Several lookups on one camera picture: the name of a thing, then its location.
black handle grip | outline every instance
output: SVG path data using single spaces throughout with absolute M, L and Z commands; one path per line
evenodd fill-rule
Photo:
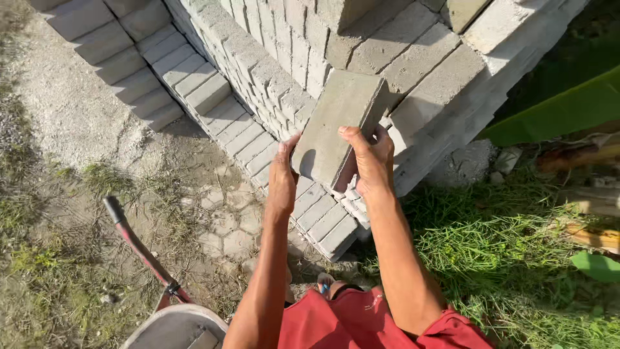
M 123 208 L 120 207 L 120 203 L 118 202 L 115 196 L 105 197 L 104 205 L 105 205 L 105 208 L 108 209 L 110 216 L 112 216 L 112 220 L 114 221 L 114 224 L 118 224 L 126 220 L 125 213 L 123 212 Z

right hand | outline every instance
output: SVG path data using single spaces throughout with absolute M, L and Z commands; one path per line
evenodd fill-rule
M 368 202 L 369 197 L 394 194 L 394 142 L 386 129 L 377 125 L 374 145 L 368 143 L 359 127 L 341 126 L 338 133 L 355 151 L 360 175 L 355 189 L 360 195 Z

hand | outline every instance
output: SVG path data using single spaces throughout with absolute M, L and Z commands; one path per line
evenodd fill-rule
M 291 169 L 289 160 L 300 137 L 301 133 L 298 133 L 286 142 L 280 143 L 278 153 L 269 167 L 269 196 L 265 214 L 276 219 L 282 217 L 288 219 L 295 208 L 299 175 Z
M 355 151 L 357 168 L 360 174 L 355 189 L 368 198 L 385 192 L 394 194 L 394 142 L 389 138 L 386 129 L 377 125 L 372 139 L 374 145 L 368 143 L 359 127 L 341 126 L 338 133 Z

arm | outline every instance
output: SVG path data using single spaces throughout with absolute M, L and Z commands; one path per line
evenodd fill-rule
M 295 204 L 289 157 L 300 134 L 280 144 L 269 169 L 259 261 L 224 340 L 224 349 L 277 348 L 286 289 L 286 234 Z
M 421 335 L 441 317 L 446 303 L 439 285 L 415 251 L 411 230 L 394 194 L 394 144 L 377 127 L 377 144 L 370 145 L 357 127 L 341 127 L 341 136 L 353 146 L 381 270 L 381 281 L 396 325 Z

forearm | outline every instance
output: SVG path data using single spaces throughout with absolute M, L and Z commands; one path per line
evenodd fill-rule
M 284 309 L 288 219 L 265 212 L 259 260 L 224 348 L 276 348 Z
M 381 281 L 395 323 L 414 335 L 441 315 L 445 301 L 415 251 L 398 200 L 386 190 L 366 201 L 379 257 Z

